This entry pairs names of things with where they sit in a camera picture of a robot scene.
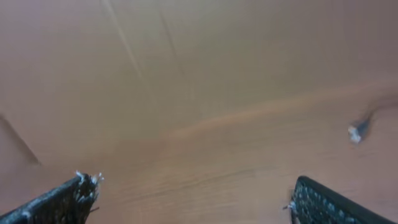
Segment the wall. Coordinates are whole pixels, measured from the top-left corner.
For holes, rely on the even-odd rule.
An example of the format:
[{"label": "wall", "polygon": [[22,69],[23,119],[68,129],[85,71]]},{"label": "wall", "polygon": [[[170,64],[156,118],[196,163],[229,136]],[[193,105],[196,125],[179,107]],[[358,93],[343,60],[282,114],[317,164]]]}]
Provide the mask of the wall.
[{"label": "wall", "polygon": [[393,77],[396,1],[4,0],[0,108],[43,164]]}]

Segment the brown surface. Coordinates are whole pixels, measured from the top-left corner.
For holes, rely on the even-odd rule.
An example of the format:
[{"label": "brown surface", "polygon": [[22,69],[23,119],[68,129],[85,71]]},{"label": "brown surface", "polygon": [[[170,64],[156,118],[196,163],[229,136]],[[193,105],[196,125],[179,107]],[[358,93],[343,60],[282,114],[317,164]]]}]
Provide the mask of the brown surface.
[{"label": "brown surface", "polygon": [[398,1],[3,0],[0,113],[43,166],[0,212],[102,172],[90,223],[287,223],[306,174],[398,221]]}]

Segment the beige wall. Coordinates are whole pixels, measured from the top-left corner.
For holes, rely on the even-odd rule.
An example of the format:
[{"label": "beige wall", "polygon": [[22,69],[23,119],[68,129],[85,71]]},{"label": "beige wall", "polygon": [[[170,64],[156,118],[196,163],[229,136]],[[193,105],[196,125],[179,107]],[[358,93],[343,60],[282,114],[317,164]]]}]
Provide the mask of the beige wall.
[{"label": "beige wall", "polygon": [[44,164],[395,75],[397,1],[3,0],[0,108]]}]

